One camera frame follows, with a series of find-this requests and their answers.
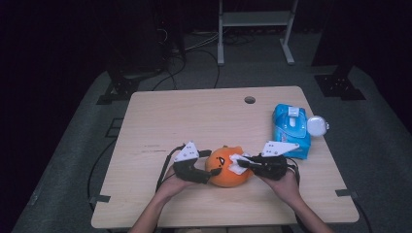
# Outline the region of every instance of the human hand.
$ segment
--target human hand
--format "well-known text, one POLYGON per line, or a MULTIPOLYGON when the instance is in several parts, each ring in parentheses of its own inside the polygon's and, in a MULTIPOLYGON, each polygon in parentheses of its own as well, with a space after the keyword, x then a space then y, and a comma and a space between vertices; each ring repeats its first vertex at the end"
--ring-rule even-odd
POLYGON ((285 176, 279 181, 273 181, 265 177, 259 178, 267 183, 275 194, 288 205, 302 200, 295 174, 291 169, 288 169, 285 176))
POLYGON ((193 184, 196 183, 186 182, 178 178, 175 174, 173 166, 170 166, 169 170, 167 170, 166 172, 166 175, 164 175, 163 182, 161 183, 155 195, 170 199, 183 191, 186 187, 193 184))

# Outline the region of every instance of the wooden table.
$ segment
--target wooden table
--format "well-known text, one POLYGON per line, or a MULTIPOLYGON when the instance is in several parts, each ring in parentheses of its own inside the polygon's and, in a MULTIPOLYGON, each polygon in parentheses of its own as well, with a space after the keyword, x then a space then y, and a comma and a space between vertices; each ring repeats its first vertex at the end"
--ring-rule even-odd
MULTIPOLYGON (((304 108, 309 117, 313 115, 298 86, 134 93, 101 189, 101 195, 111 198, 108 203, 97 203, 91 224, 95 228, 131 227, 155 193, 167 154, 190 140, 198 150, 241 146, 249 154, 258 154, 266 141, 272 140, 272 113, 279 103, 304 108), (248 96, 256 103, 247 104, 248 96)), ((204 161, 200 158, 195 166, 203 169, 204 161)), ((301 194, 321 219, 359 219, 351 197, 335 193, 346 185, 324 137, 313 138, 308 159, 297 163, 301 194)), ((292 210, 259 178, 251 177, 233 188, 212 184, 187 188, 165 206, 158 226, 292 223, 296 223, 292 210)))

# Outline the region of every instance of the blue packaging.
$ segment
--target blue packaging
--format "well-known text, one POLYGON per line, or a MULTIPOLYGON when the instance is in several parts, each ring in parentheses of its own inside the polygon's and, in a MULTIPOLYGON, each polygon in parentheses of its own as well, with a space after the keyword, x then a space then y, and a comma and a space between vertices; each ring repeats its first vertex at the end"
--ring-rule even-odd
POLYGON ((273 140, 275 142, 299 144, 299 148, 286 152, 284 156, 306 159, 311 146, 311 135, 307 132, 307 117, 303 108, 279 104, 273 112, 273 140))

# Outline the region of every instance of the stuffed toy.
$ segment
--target stuffed toy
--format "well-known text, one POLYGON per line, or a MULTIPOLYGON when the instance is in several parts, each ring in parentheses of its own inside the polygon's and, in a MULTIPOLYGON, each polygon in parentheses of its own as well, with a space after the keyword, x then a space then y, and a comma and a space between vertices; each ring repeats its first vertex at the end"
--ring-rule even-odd
POLYGON ((234 187, 244 183, 250 176, 253 175, 252 170, 246 169, 242 174, 238 175, 229 169, 230 165, 234 166, 230 157, 233 154, 242 155, 244 152, 241 147, 229 148, 224 146, 215 150, 205 162, 205 170, 210 172, 212 169, 222 168, 222 171, 217 176, 212 177, 209 182, 221 187, 234 187))

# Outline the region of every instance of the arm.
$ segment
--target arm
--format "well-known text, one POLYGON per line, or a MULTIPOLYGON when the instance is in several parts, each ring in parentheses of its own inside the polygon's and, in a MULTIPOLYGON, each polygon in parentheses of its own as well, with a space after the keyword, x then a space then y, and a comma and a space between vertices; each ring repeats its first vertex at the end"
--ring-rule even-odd
POLYGON ((129 233, 152 233, 155 230, 164 205, 166 205, 173 196, 194 184, 185 182, 177 178, 174 174, 173 167, 170 167, 157 193, 154 194, 148 206, 128 231, 129 233))
POLYGON ((286 175, 279 181, 260 177, 276 195, 288 204, 311 232, 333 232, 303 201, 300 196, 294 172, 288 169, 286 175))

